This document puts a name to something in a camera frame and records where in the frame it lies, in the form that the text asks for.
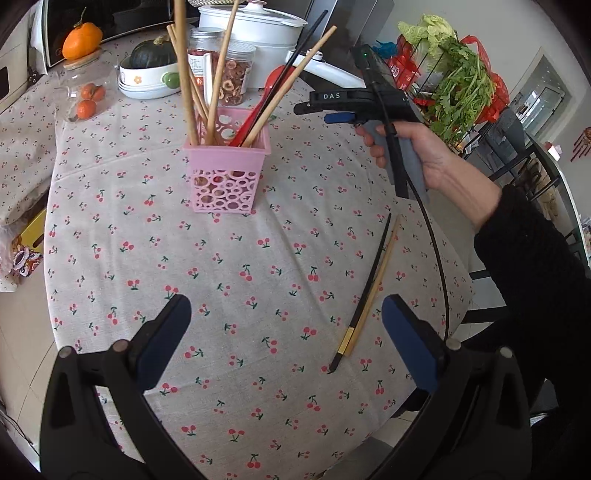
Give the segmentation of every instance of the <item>blue trigger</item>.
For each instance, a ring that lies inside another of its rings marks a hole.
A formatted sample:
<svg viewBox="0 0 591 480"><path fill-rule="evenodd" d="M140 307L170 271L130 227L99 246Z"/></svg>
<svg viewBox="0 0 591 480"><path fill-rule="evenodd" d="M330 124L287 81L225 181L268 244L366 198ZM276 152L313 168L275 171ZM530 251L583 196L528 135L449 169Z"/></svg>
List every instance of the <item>blue trigger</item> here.
<svg viewBox="0 0 591 480"><path fill-rule="evenodd" d="M324 116L325 124L348 124L355 122L357 115L351 112L327 113Z"/></svg>

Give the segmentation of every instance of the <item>tablecloth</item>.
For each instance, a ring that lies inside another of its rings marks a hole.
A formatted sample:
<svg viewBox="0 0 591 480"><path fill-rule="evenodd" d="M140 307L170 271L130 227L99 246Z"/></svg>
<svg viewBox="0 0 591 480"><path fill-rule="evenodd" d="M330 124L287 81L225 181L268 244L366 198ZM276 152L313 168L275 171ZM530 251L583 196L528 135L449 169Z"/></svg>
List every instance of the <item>tablecloth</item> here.
<svg viewBox="0 0 591 480"><path fill-rule="evenodd" d="M146 398L211 479L309 480L383 425L414 383L381 323L400 293L443 335L439 271L416 202L396 199L349 125L296 117L298 82L270 125L252 211L194 213L179 95L118 99L64 124L46 223L45 273L58 348L131 338L176 292L193 318ZM401 215L388 272L353 355L327 375L371 269L385 219ZM450 331L470 277L432 222ZM137 456L108 392L123 450Z"/></svg>
<svg viewBox="0 0 591 480"><path fill-rule="evenodd" d="M56 159L54 88L46 75L0 114L0 225L9 225L47 191Z"/></svg>

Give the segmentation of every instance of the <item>tangerine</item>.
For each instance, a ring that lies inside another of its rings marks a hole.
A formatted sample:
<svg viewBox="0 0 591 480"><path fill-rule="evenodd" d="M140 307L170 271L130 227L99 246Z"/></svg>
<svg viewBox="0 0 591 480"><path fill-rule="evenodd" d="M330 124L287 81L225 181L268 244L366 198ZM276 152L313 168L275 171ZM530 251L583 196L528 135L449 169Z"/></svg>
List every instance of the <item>tangerine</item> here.
<svg viewBox="0 0 591 480"><path fill-rule="evenodd" d="M86 120L96 113L96 103L92 100L82 100L76 107L76 115L81 120Z"/></svg>
<svg viewBox="0 0 591 480"><path fill-rule="evenodd" d="M82 87L82 90L80 91L80 96L83 100L91 100L95 90L96 85L94 83L87 83Z"/></svg>
<svg viewBox="0 0 591 480"><path fill-rule="evenodd" d="M103 98L105 98L105 87L102 85L98 86L95 92L92 94L92 100L95 102L100 102Z"/></svg>

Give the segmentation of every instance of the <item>floor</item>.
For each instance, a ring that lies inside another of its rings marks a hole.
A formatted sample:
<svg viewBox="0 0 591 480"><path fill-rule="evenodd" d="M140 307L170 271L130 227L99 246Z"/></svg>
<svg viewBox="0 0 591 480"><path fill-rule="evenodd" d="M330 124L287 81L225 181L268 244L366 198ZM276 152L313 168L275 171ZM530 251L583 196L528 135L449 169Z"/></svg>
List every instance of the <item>floor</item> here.
<svg viewBox="0 0 591 480"><path fill-rule="evenodd" d="M427 207L454 245L469 271L483 265L473 249L474 232L462 214L437 192L430 193ZM475 308L503 305L490 279L475 282ZM461 325L455 337L463 341L486 324ZM10 434L27 458L38 466L39 429L43 401L57 348L47 310L43 265L24 279L14 293L0 293L0 397L8 414L18 422L23 439L12 427ZM389 420L374 437L394 446L410 426L414 415L406 413Z"/></svg>
<svg viewBox="0 0 591 480"><path fill-rule="evenodd" d="M38 268L16 292L0 293L0 398L37 451L43 400L56 355L43 268ZM28 442L12 427L9 433L38 465Z"/></svg>

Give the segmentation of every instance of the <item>glass jar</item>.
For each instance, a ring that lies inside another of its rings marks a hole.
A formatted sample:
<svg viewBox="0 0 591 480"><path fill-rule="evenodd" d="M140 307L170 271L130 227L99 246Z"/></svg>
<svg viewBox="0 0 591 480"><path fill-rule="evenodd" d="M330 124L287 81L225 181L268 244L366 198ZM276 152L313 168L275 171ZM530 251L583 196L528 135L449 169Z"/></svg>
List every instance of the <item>glass jar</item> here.
<svg viewBox="0 0 591 480"><path fill-rule="evenodd" d="M118 97L118 67L117 56L101 48L61 64L58 89L65 95L56 96L56 116L74 123L107 111Z"/></svg>
<svg viewBox="0 0 591 480"><path fill-rule="evenodd" d="M256 47L247 42L231 41L228 45L222 87L219 92L221 105L236 106L243 102L255 52Z"/></svg>
<svg viewBox="0 0 591 480"><path fill-rule="evenodd" d="M203 77L205 75L205 64L203 56L206 53L212 55L212 62L217 65L217 59L222 47L224 31L216 27L192 28L189 34L189 66L197 80L197 85L203 90Z"/></svg>

